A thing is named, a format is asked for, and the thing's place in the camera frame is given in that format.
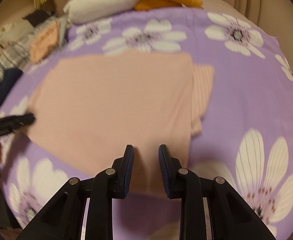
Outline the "purple floral bed sheet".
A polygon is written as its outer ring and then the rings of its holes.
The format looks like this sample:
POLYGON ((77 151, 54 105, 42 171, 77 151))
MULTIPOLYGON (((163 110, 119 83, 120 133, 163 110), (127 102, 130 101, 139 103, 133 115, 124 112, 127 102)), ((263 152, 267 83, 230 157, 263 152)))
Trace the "purple floral bed sheet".
MULTIPOLYGON (((61 59, 88 54, 188 53, 214 68, 202 131, 183 165, 198 176, 224 177, 276 239, 293 233, 293 75, 278 40, 233 16, 201 9, 127 12, 68 31, 69 43, 30 66, 0 109, 28 111, 29 100, 61 59)), ((90 178, 33 143, 26 131, 1 140, 0 185, 25 227, 69 179, 90 178)), ((178 239, 179 202, 130 190, 113 202, 115 239, 178 239)))

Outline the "orange bear print garment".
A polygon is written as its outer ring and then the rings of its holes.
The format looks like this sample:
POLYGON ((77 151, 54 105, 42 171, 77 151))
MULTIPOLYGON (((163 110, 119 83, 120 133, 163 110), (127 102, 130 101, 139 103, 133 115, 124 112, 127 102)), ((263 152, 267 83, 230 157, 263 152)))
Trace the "orange bear print garment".
POLYGON ((54 21, 47 29, 38 34, 30 46, 30 60, 39 63, 59 44, 60 24, 54 21))

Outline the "pink ribbed sweater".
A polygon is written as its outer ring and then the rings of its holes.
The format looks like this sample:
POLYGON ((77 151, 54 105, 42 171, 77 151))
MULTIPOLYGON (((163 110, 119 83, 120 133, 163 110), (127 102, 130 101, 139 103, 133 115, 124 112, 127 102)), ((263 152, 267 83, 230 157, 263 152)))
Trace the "pink ribbed sweater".
POLYGON ((95 176, 127 145, 135 150, 132 192, 165 195, 158 148, 185 165, 191 137, 202 131, 214 68, 188 53, 88 54, 61 59, 33 92, 28 138, 95 176))

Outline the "dark navy folded garment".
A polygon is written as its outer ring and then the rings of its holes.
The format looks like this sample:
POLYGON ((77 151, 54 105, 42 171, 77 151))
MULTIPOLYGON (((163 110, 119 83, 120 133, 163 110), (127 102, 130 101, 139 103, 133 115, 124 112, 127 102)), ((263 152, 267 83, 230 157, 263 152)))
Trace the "dark navy folded garment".
POLYGON ((3 78, 0 82, 0 107, 12 87, 14 87, 15 83, 22 75, 23 71, 18 68, 9 68, 4 71, 3 78))

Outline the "grey folded garment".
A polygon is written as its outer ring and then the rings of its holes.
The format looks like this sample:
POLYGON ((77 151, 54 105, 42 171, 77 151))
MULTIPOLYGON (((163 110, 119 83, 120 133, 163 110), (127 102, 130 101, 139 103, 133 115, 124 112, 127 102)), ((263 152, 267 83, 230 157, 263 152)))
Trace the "grey folded garment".
POLYGON ((59 23, 59 47, 62 48, 67 42, 67 28, 68 28, 68 18, 62 17, 58 20, 59 23))

